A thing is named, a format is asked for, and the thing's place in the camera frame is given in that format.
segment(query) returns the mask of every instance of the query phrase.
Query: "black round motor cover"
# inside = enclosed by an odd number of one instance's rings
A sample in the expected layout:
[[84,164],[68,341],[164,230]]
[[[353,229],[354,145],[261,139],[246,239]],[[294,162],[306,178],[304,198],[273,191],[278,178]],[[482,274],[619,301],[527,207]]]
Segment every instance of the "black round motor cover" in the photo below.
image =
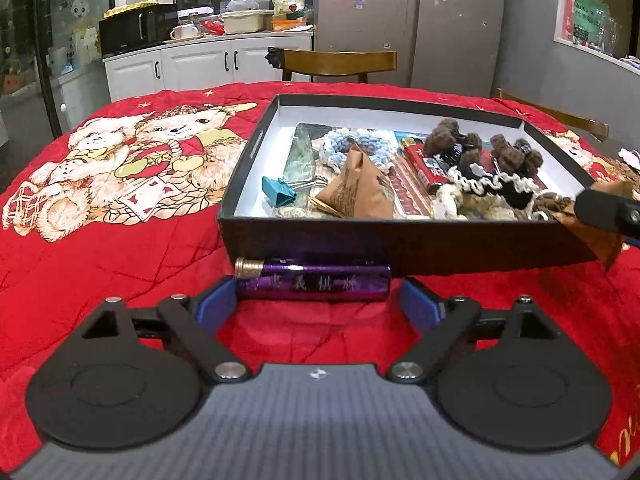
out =
[[517,339],[475,352],[442,371],[438,403],[492,446],[535,452],[593,441],[609,413],[609,385],[577,347],[565,349]]
[[185,361],[138,344],[92,358],[47,361],[26,394],[29,416],[47,438],[85,449],[119,449],[159,438],[196,407],[200,380]]

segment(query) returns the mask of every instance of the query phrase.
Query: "green plastic package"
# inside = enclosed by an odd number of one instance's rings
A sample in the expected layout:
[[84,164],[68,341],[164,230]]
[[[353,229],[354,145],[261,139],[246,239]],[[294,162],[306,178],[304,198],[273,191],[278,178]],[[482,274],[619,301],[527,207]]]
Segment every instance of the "green plastic package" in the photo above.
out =
[[598,0],[575,0],[574,43],[599,44],[600,29],[609,15],[609,7]]

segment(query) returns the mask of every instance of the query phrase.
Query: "silver screw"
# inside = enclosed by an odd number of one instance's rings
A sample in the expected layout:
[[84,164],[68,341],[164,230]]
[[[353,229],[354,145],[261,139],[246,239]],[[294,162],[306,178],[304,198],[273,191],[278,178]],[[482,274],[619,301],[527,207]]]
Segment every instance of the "silver screw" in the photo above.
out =
[[402,362],[396,363],[391,368],[391,373],[398,379],[415,379],[422,375],[422,367],[418,363]]
[[223,379],[233,380],[239,379],[246,373],[246,366],[235,361],[220,363],[216,366],[216,374]]

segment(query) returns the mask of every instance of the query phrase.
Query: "microwave oven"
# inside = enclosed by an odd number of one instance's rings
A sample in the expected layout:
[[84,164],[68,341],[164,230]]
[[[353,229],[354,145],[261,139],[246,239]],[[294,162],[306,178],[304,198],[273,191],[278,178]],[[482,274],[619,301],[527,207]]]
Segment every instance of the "microwave oven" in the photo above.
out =
[[100,47],[102,56],[140,50],[169,39],[169,33],[178,25],[175,4],[156,4],[126,10],[100,21]]

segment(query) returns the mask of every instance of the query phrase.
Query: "brown paper bag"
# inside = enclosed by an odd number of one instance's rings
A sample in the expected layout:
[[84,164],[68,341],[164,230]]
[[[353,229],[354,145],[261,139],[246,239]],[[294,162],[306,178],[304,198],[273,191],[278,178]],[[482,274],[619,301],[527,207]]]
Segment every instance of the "brown paper bag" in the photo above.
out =
[[[626,198],[633,197],[632,182],[596,182],[591,189],[609,193],[616,196],[624,196]],[[604,263],[605,268],[609,270],[615,263],[617,257],[622,252],[622,244],[625,237],[621,234],[611,233],[585,225],[580,222],[574,213],[575,203],[571,202],[561,212],[554,213],[554,218],[562,225],[567,227],[575,236],[580,238],[591,252]]]
[[394,197],[386,176],[354,144],[340,175],[316,195],[313,203],[327,213],[337,211],[349,218],[393,218]]

